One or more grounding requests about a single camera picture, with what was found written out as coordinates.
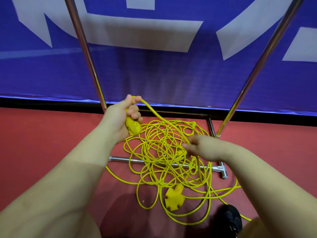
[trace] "white shape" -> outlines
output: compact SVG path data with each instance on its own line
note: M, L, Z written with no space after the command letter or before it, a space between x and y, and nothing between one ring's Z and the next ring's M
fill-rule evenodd
M223 59L255 41L286 12L292 0L255 0L235 19L216 32Z
M155 0L125 0L126 7L132 9L155 10Z
M59 28L77 38L64 0L12 0L19 21L52 47L44 13ZM75 0L89 43L117 47L188 52L202 21L113 17L87 13Z
M300 27L282 60L317 62L317 28Z

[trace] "black strip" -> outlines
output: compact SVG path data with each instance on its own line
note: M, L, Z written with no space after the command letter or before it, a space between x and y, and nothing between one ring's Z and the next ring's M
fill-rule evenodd
M0 107L97 114L103 113L101 105L99 103L57 102L14 98L0 98ZM142 115L154 116L147 107L139 106L139 108ZM224 118L228 114L228 111L226 110L214 110L204 108L154 107L154 109L161 116L172 118L192 118L206 120L210 118L211 120L224 120ZM231 120L239 122L275 123L317 127L317 117L315 116L237 111L235 112Z

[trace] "red floor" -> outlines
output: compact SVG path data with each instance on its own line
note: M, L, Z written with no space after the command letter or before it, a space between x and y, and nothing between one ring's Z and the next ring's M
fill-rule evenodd
M49 172L101 120L101 115L71 112L0 108L0 210ZM203 120L197 123L208 130ZM220 121L214 121L215 129ZM262 123L230 122L222 139L239 144L267 161L285 176L317 197L317 128ZM128 155L122 144L114 156ZM109 168L125 180L138 180L128 165L109 163ZM232 186L234 177L222 180L214 173L213 187ZM185 227L173 222L158 203L151 210L142 209L135 198L133 185L113 178L107 171L102 176L89 211L105 237L191 237L206 234L208 222ZM140 198L145 205L154 199L155 187L143 186ZM241 189L224 200L253 218L256 212ZM220 204L212 201L211 214ZM186 200L182 210L196 205ZM192 222L204 214L204 207L186 220Z

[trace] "person's right hand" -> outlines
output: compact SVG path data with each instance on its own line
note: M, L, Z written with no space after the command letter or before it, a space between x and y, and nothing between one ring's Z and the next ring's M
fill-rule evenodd
M187 157L199 156L212 162L226 162L238 147L235 144L204 135L192 135L188 137L188 140L191 144L182 144L187 151Z

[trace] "skin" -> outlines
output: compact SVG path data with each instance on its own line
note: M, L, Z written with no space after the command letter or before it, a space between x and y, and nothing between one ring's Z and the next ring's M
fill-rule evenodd
M128 137L125 119L142 123L141 97L131 95L108 108L101 123L46 176L0 212L2 238L99 238L85 211L115 144ZM242 237L315 237L316 199L250 151L207 136L190 136L188 155L223 161L237 176L259 218Z

